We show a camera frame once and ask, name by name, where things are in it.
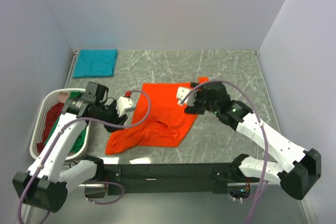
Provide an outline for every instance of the blue folded fabric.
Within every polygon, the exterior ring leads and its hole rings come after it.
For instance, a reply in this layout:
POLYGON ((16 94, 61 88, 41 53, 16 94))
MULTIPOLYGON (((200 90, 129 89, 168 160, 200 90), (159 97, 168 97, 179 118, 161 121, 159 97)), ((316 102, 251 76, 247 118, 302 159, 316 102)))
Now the blue folded fabric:
POLYGON ((77 59, 74 78, 109 77, 114 75, 117 50, 81 50, 77 59))

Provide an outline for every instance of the table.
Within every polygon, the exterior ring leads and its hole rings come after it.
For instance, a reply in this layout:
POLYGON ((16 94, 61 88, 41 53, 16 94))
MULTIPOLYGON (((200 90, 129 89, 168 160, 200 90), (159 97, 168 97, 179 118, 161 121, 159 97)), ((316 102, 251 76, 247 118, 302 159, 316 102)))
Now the table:
MULTIPOLYGON (((143 83, 196 82, 200 76, 227 80, 243 89, 255 103, 260 117, 279 130, 253 50, 118 50, 114 77, 73 79, 72 71, 73 67, 67 87, 85 88, 89 81, 97 82, 107 86, 109 96, 116 98, 127 90, 141 89, 143 83)), ((227 87, 227 91, 232 99, 244 101, 235 89, 227 87)), ((241 153, 259 159, 264 155, 254 142, 221 124, 210 113, 198 116, 178 148, 137 146, 108 156, 105 147, 109 136, 102 125, 93 123, 86 154, 101 157, 106 164, 217 163, 231 162, 241 153)))

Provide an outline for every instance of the robotic arm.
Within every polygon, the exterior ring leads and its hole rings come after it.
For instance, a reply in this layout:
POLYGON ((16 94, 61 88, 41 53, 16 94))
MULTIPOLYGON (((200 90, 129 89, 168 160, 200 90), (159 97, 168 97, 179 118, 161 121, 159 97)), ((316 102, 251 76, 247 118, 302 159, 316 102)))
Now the robotic arm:
MULTIPOLYGON (((179 87, 176 97, 181 102, 191 90, 179 87)), ((185 113, 213 112, 224 124, 247 136, 261 148, 265 141, 260 126, 268 138, 268 153, 277 161, 267 162, 265 180, 279 184, 291 197, 301 200, 321 177, 321 154, 306 150, 289 141, 264 121, 259 123, 251 108, 241 101, 231 100, 222 83, 207 83, 185 99, 185 113)), ((233 164, 245 177, 261 177, 264 161, 246 154, 239 155, 233 164)))
MULTIPOLYGON (((66 101, 57 128, 39 157, 26 173, 18 172, 13 178, 13 185, 19 197, 21 197, 32 174, 35 174, 40 166, 41 160, 46 156, 53 142, 56 141, 57 133, 64 125, 80 117, 95 118, 123 125, 128 118, 125 113, 135 109, 135 103, 129 95, 119 97, 110 105, 105 105, 107 98, 103 101, 104 96, 108 96, 107 87, 89 82, 85 93, 80 97, 69 98, 66 101)), ((85 129, 87 123, 86 121, 77 121, 63 132, 48 156, 43 169, 37 174, 29 188, 24 200, 26 204, 57 212, 63 206, 67 195, 77 186, 89 179, 105 180, 103 161, 92 156, 87 156, 78 165, 61 173, 63 163, 71 147, 78 135, 85 129)), ((109 132, 118 130, 108 126, 105 126, 105 128, 109 132)))

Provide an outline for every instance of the plastic basket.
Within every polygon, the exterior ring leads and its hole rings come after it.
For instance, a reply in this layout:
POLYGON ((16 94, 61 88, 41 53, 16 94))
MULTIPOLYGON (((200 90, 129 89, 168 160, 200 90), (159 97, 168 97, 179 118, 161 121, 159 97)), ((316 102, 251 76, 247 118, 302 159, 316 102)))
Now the plastic basket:
MULTIPOLYGON (((39 156, 39 152, 37 151, 36 144, 42 142, 42 135, 43 135, 43 131, 46 126, 45 122, 46 122, 47 112, 50 110, 52 106, 59 103, 59 100, 57 97, 58 93, 59 92, 78 92, 78 91, 84 93, 85 89, 58 89, 58 90, 55 90, 49 93, 43 99, 40 111, 38 113, 37 121, 36 121, 34 132, 33 132, 33 137, 31 138, 32 141, 30 142, 30 148, 29 148, 30 154, 34 159, 37 159, 39 156)), ((89 133, 90 133, 90 127, 91 127, 91 122, 89 122, 86 127, 86 134, 85 134, 84 144, 82 148, 77 153, 69 154, 65 159, 66 161, 79 158, 85 153, 85 151, 88 148, 88 138, 89 138, 89 133)))

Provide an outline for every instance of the orange cloth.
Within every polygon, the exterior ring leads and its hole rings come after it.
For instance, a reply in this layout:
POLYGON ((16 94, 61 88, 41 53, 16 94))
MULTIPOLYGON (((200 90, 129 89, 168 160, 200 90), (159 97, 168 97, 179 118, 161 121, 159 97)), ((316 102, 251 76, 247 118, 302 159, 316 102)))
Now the orange cloth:
MULTIPOLYGON (((207 80, 207 77, 200 77, 198 81, 207 80)), ((197 118, 197 115, 185 114, 185 106, 177 104, 179 87, 190 88, 190 83, 143 84, 142 90, 148 94, 152 104, 148 118, 136 127, 113 132, 105 154, 121 153, 137 145, 178 147, 197 118)), ((147 112, 148 101, 144 95, 140 96, 136 107, 132 124, 140 121, 147 112)))

